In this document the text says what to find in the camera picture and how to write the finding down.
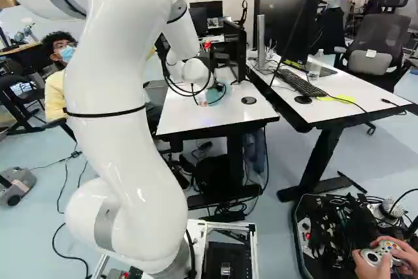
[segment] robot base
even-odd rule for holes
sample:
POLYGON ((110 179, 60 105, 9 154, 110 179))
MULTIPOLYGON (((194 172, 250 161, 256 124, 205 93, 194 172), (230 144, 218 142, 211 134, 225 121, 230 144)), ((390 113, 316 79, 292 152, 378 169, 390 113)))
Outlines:
POLYGON ((28 169, 15 167, 3 171, 0 173, 0 206, 16 206, 36 182, 28 169))
MULTIPOLYGON (((299 273, 303 279, 356 279, 355 273, 349 269, 324 268, 317 258, 318 252, 310 248, 312 225, 308 217, 309 212, 316 205, 321 205, 325 198, 320 195, 304 194, 292 211, 292 227, 297 251, 299 273)), ((319 248, 319 254, 324 252, 324 247, 319 248)))

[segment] light blue floor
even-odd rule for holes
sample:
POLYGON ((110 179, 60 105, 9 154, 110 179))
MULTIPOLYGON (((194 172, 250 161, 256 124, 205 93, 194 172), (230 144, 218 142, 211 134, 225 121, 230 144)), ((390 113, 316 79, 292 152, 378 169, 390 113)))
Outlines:
MULTIPOLYGON (((396 93, 418 102, 417 86, 418 76, 407 74, 397 85, 396 93)), ((418 117, 395 116, 376 125, 378 130, 373 137, 366 134, 367 127, 363 125, 346 129, 324 177, 333 177, 340 170, 364 186, 370 195, 398 197, 418 187, 418 117)), ((297 133, 282 119, 268 125, 266 132, 270 183, 248 218, 258 227, 260 278, 300 278, 289 222, 291 204, 279 203, 275 192, 298 183, 319 131, 297 133)), ((213 154, 226 150, 224 140, 215 140, 214 144, 213 154)), ((60 129, 8 137, 0 142, 0 170, 47 165, 67 157, 73 148, 72 140, 60 129)), ((195 141, 186 143, 185 151, 193 149, 195 141)), ((69 181, 61 208, 65 208, 76 189, 84 162, 83 156, 69 162, 69 181)), ((56 199, 65 177, 64 164, 33 172, 38 183, 28 196, 16 208, 0 208, 0 278, 22 278, 24 268, 25 276, 32 279, 83 279, 83 264, 56 256, 51 247, 52 235, 63 223, 63 216, 56 212, 56 199)), ((94 175, 88 166, 83 181, 94 175)), ((403 201, 412 218, 418 215, 416 201, 418 193, 403 201)), ((190 218, 205 215, 203 210, 189 213, 190 218)), ((97 252, 73 239, 66 229, 57 236, 56 243, 61 253, 84 258, 90 273, 93 271, 100 257, 97 252)), ((126 268, 114 260, 109 266, 126 268)))

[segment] curly hair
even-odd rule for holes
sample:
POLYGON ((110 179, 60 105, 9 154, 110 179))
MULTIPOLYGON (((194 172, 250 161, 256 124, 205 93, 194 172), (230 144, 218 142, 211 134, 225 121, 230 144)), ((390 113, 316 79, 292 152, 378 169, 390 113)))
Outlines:
POLYGON ((52 55, 54 53, 54 43, 56 41, 60 41, 63 39, 66 39, 70 42, 77 43, 75 38, 72 37, 72 35, 68 32, 63 32, 63 31, 53 32, 53 33, 48 34, 42 39, 42 46, 44 47, 44 51, 48 55, 52 55))

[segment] blue object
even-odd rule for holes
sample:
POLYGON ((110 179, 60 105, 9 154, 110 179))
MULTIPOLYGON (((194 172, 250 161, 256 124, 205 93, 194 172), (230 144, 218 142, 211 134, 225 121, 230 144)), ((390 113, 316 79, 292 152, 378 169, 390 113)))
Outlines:
POLYGON ((23 41, 24 38, 25 38, 25 35, 22 32, 17 32, 16 35, 14 36, 14 40, 16 42, 21 42, 23 41))
POLYGON ((224 84, 224 83, 222 84, 223 84, 222 91, 218 91, 215 88, 210 88, 209 90, 206 91, 206 101, 208 102, 208 106, 216 106, 217 104, 219 104, 219 102, 225 99, 225 97, 229 93, 229 89, 231 88, 231 86, 229 84, 224 84))
POLYGON ((65 63, 70 62, 72 55, 74 55, 74 52, 76 51, 76 49, 72 46, 67 46, 63 49, 61 49, 59 51, 59 54, 61 55, 61 57, 63 58, 63 61, 65 63))
POLYGON ((266 146, 263 129, 248 133, 243 136, 245 159, 253 163, 253 170, 257 173, 264 172, 266 161, 266 146))

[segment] white game controller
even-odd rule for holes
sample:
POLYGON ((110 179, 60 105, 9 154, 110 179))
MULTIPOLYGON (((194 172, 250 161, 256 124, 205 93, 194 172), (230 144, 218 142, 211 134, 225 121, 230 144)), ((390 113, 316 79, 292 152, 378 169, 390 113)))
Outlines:
MULTIPOLYGON (((378 267, 381 263, 383 254, 390 253, 391 250, 401 250, 401 248, 392 241, 382 240, 377 247, 365 248, 360 251, 360 254, 371 266, 378 267)), ((403 263, 403 260, 392 256, 391 267, 393 265, 401 266, 403 263)))

